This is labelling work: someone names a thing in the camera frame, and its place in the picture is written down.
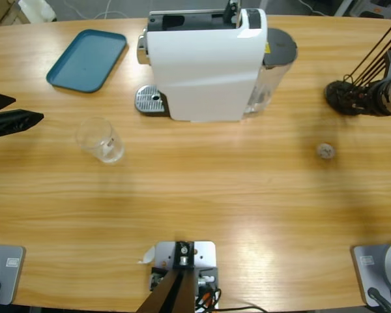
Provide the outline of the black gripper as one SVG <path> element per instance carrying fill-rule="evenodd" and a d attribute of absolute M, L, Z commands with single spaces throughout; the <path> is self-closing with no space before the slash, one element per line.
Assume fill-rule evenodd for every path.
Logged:
<path fill-rule="evenodd" d="M 381 100 L 381 80 L 370 83 L 366 87 L 358 87 L 355 93 L 354 109 L 357 114 L 387 116 L 388 112 Z"/>

